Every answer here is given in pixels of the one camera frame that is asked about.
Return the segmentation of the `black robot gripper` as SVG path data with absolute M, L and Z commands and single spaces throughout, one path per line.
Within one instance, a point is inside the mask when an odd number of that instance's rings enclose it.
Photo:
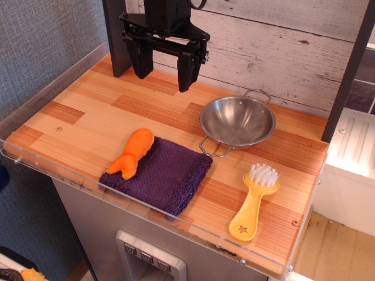
M 196 82 L 200 65 L 209 59 L 210 35 L 190 20 L 192 10 L 202 10 L 206 1 L 144 1 L 144 13 L 126 13 L 124 41 L 138 78 L 154 69 L 153 52 L 178 57 L 179 91 L 185 92 Z

